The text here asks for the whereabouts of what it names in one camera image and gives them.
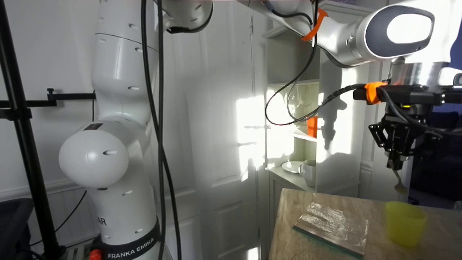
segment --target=table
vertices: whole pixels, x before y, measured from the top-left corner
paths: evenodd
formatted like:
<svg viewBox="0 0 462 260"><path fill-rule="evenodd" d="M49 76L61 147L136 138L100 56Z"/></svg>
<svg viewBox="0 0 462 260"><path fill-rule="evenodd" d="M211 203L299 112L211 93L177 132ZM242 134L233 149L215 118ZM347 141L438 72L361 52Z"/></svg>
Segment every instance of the table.
<svg viewBox="0 0 462 260"><path fill-rule="evenodd" d="M352 259L352 255L292 229L311 202L342 210L345 217L370 221L365 260L462 259L462 223L453 210L421 207L428 214L424 237L415 248L393 243L386 232L381 201L283 189L271 243L270 260Z"/></svg>

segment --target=yellow plastic cup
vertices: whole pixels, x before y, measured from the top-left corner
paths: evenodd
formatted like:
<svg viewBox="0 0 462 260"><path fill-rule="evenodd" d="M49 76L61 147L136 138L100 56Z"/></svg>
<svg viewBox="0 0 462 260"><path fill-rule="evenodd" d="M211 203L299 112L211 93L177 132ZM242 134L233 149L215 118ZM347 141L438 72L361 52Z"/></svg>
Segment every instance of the yellow plastic cup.
<svg viewBox="0 0 462 260"><path fill-rule="evenodd" d="M427 214L417 206L404 202L385 203L388 237L395 243L415 247L422 239Z"/></svg>

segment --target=plastic wrap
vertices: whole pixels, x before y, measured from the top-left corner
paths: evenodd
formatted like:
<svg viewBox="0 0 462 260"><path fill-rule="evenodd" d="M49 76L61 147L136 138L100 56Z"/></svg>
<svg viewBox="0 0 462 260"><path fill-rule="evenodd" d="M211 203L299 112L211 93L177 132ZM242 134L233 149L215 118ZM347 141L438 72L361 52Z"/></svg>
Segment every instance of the plastic wrap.
<svg viewBox="0 0 462 260"><path fill-rule="evenodd" d="M311 203L294 228L351 254L363 256L369 220L345 218L340 210Z"/></svg>

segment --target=white door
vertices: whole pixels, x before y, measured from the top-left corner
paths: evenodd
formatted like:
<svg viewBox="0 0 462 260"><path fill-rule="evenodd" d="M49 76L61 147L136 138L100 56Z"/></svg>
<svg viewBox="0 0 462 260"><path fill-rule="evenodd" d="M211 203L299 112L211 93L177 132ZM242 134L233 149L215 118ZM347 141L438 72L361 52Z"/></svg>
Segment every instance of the white door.
<svg viewBox="0 0 462 260"><path fill-rule="evenodd" d="M203 31L165 34L164 143L185 260L258 259L255 171L249 160L254 141L244 127L253 98L249 26L248 8L215 1ZM170 200L166 203L167 245L176 259Z"/></svg>

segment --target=white plate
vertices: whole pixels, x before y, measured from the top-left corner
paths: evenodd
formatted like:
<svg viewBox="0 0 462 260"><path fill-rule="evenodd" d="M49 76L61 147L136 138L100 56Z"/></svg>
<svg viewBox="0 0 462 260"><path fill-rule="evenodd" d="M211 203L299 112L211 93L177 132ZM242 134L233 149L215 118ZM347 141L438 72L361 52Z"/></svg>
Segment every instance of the white plate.
<svg viewBox="0 0 462 260"><path fill-rule="evenodd" d="M281 165L281 167L290 173L299 173L298 167L302 164L302 161L286 161Z"/></svg>

